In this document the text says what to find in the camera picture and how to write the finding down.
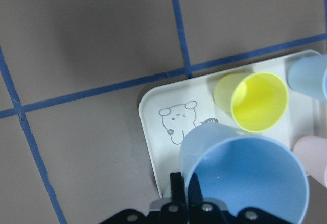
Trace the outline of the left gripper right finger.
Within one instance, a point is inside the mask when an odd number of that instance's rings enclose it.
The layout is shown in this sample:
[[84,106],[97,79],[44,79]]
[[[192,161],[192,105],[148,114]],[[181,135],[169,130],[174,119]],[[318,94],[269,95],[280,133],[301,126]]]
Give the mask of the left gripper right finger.
[[203,202],[199,179],[195,173],[191,176],[187,190],[187,197],[189,206],[197,206]]

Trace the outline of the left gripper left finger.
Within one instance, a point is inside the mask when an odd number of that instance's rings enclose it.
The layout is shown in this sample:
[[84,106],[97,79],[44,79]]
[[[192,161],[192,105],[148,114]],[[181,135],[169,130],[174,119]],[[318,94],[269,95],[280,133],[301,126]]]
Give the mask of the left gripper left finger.
[[171,200],[185,204],[184,181],[180,172],[170,174]]

